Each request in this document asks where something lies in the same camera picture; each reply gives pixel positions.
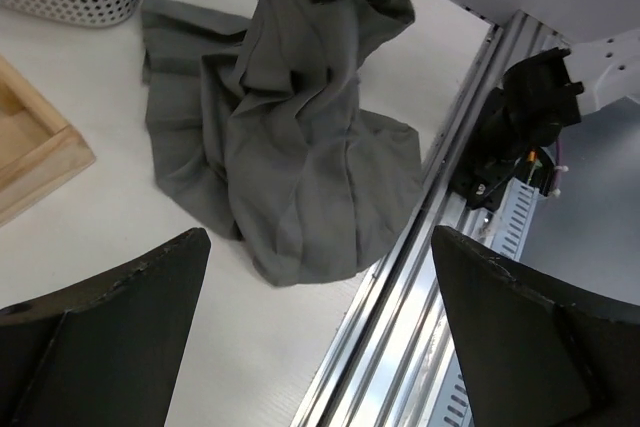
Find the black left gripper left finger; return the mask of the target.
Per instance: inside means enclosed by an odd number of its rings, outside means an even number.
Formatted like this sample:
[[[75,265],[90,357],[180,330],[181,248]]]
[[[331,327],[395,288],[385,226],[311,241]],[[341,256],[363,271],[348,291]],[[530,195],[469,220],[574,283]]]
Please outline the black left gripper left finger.
[[[1,311],[4,426],[162,426],[211,242],[193,228]]]

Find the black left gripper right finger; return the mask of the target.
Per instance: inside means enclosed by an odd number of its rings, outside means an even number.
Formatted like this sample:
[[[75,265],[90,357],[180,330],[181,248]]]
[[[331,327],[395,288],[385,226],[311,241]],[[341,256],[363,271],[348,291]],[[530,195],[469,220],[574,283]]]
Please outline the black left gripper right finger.
[[[636,426],[639,308],[440,233],[477,426]]]

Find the grey pleated skirt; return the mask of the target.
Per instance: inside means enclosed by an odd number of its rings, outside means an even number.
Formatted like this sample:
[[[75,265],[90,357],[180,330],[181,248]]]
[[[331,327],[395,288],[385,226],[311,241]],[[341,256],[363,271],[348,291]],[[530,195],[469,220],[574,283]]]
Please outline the grey pleated skirt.
[[[384,257],[421,194],[418,132],[360,104],[359,71],[411,0],[258,0],[251,17],[140,9],[155,181],[275,287],[349,279]]]

